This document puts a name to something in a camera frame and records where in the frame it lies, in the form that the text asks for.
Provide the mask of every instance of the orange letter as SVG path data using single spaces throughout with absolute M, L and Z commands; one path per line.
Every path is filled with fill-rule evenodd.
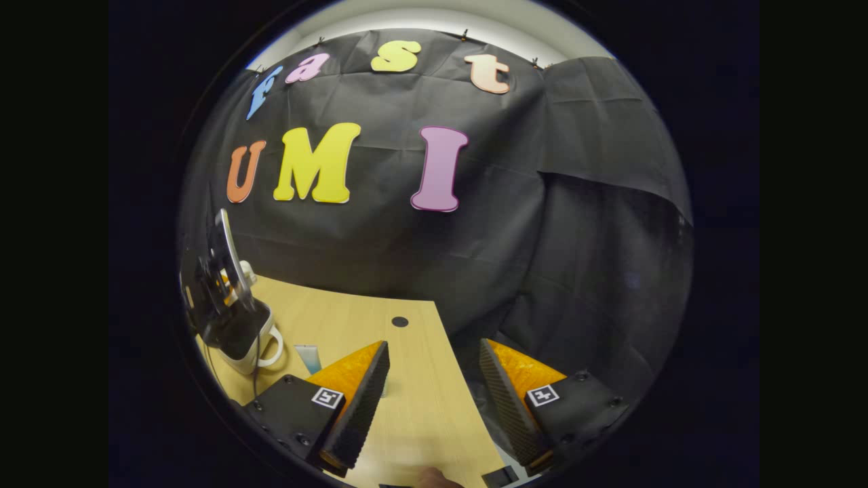
M 510 72 L 510 67 L 497 62 L 497 58 L 490 54 L 477 54 L 465 56 L 464 60 L 470 63 L 470 80 L 478 89 L 490 93 L 506 93 L 510 86 L 497 80 L 497 71 Z
M 247 164 L 247 174 L 244 184 L 238 186 L 238 171 L 241 168 L 241 158 L 247 153 L 247 146 L 241 146 L 232 152 L 232 166 L 229 167 L 229 179 L 226 182 L 226 196 L 232 203 L 241 203 L 253 188 L 253 178 L 256 176 L 256 164 L 260 161 L 260 153 L 266 146 L 265 141 L 257 141 L 250 145 L 250 163 Z

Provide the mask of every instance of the black fabric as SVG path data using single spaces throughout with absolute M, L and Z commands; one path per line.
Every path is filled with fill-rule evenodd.
M 422 45 L 404 73 L 375 73 L 391 40 Z M 316 53 L 305 82 L 283 80 Z M 504 95 L 470 82 L 464 57 L 510 66 Z M 283 70 L 245 120 L 253 89 Z M 339 122 L 361 134 L 349 154 L 346 204 L 275 201 L 282 135 L 312 147 Z M 425 142 L 439 125 L 467 134 L 452 213 L 410 205 Z M 265 140 L 253 190 L 226 196 L 230 155 Z M 241 174 L 245 173 L 245 156 Z M 214 108 L 187 175 L 185 246 L 225 208 L 239 256 L 261 275 L 344 293 L 434 300 L 471 393 L 502 443 L 480 388 L 478 340 L 490 337 L 565 372 L 588 368 L 631 403 L 673 344 L 692 269 L 693 228 L 681 164 L 653 104 L 614 59 L 534 69 L 496 46 L 428 30 L 374 30 L 324 41 L 241 73 Z

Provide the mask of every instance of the wooden table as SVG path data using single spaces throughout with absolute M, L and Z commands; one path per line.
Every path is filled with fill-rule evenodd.
M 484 488 L 482 475 L 503 468 L 433 301 L 326 292 L 262 276 L 253 296 L 272 309 L 285 342 L 283 356 L 260 369 L 259 392 L 287 373 L 310 376 L 294 344 L 316 345 L 326 367 L 374 341 L 389 342 L 386 395 L 356 467 L 342 481 L 358 488 L 413 486 L 419 469 L 432 465 L 465 488 Z M 392 325 L 398 316 L 410 324 Z M 276 347 L 272 340 L 262 357 Z M 242 405 L 252 400 L 252 377 L 237 373 L 216 350 L 211 355 L 227 395 Z

